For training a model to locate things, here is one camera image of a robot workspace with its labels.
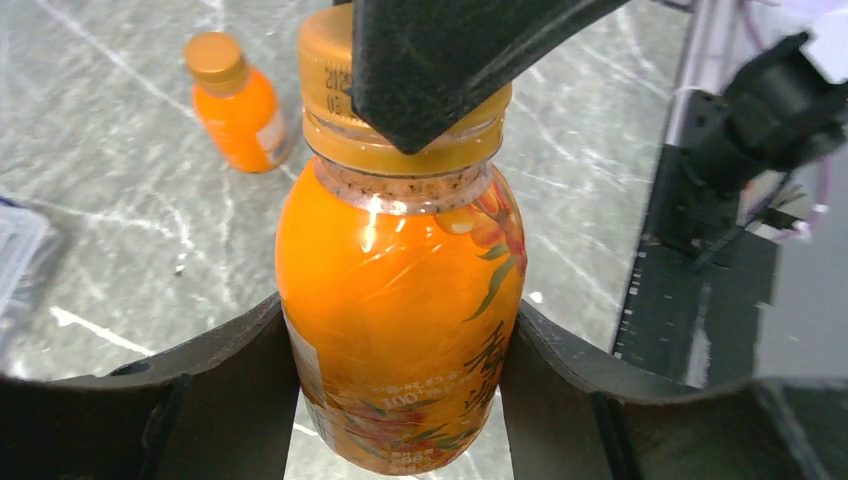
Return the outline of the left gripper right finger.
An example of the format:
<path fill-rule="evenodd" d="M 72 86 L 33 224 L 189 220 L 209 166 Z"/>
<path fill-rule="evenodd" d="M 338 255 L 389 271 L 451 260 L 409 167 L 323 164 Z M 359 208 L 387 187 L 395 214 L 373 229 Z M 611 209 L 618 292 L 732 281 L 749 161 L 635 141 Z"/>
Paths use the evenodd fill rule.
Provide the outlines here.
<path fill-rule="evenodd" d="M 500 380 L 518 479 L 843 479 L 847 383 L 695 389 L 520 307 Z"/>

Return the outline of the orange juice bottle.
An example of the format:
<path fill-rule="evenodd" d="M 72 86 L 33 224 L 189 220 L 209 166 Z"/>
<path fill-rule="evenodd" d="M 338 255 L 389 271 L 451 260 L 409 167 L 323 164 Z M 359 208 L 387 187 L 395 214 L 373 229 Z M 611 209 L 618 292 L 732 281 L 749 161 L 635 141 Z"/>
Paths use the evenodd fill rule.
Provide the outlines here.
<path fill-rule="evenodd" d="M 524 286 L 522 219 L 497 152 L 417 177 L 312 153 L 275 256 L 310 418 L 361 468 L 441 468 L 488 419 Z"/>
<path fill-rule="evenodd" d="M 288 129 L 268 78 L 247 62 L 249 79 L 238 92 L 211 93 L 193 79 L 192 101 L 211 140 L 232 168 L 266 173 L 289 158 Z"/>

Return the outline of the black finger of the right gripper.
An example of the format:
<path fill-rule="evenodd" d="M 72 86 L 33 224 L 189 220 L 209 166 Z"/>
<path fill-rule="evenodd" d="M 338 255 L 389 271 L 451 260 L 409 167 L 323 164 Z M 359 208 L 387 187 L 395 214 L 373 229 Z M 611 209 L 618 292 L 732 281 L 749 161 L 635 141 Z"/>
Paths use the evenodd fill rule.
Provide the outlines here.
<path fill-rule="evenodd" d="M 619 0 L 355 1 L 353 109 L 415 154 Z"/>

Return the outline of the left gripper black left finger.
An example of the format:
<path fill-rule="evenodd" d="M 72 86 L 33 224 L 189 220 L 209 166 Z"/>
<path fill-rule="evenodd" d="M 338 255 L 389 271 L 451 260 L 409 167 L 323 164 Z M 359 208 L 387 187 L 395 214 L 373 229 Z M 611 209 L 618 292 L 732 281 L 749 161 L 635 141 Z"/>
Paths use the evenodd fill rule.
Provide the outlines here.
<path fill-rule="evenodd" d="M 105 376 L 1 380 L 5 479 L 280 479 L 299 379 L 281 303 Z"/>

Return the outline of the orange bottle cap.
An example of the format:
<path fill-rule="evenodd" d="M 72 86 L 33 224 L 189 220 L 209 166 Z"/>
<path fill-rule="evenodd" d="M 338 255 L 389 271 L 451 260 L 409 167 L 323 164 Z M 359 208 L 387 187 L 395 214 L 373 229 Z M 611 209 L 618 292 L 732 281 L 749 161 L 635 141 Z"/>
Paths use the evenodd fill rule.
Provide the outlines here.
<path fill-rule="evenodd" d="M 299 30 L 303 134 L 315 154 L 366 173 L 417 177 L 457 171 L 498 151 L 512 98 L 510 83 L 412 155 L 400 152 L 354 113 L 349 94 L 353 12 L 350 3 L 327 7 L 309 16 Z"/>
<path fill-rule="evenodd" d="M 249 79 L 250 67 L 241 46 L 227 33 L 194 36 L 184 47 L 183 58 L 195 83 L 211 93 L 236 93 Z"/>

